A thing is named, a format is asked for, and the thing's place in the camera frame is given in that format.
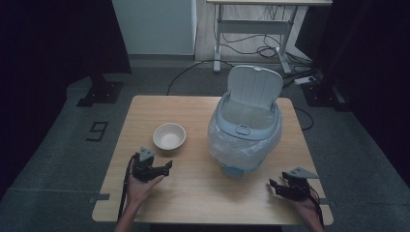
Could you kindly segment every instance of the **black stand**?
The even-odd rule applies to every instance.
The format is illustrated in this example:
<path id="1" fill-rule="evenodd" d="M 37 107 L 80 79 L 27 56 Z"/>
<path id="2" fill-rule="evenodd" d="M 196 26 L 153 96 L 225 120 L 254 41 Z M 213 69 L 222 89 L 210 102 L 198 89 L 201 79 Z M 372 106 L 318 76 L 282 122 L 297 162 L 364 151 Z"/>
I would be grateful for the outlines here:
<path id="1" fill-rule="evenodd" d="M 121 89 L 124 85 L 122 82 L 108 82 L 103 74 L 90 75 L 93 86 L 88 92 L 85 99 L 81 99 L 77 107 L 91 107 L 93 103 L 116 103 Z"/>

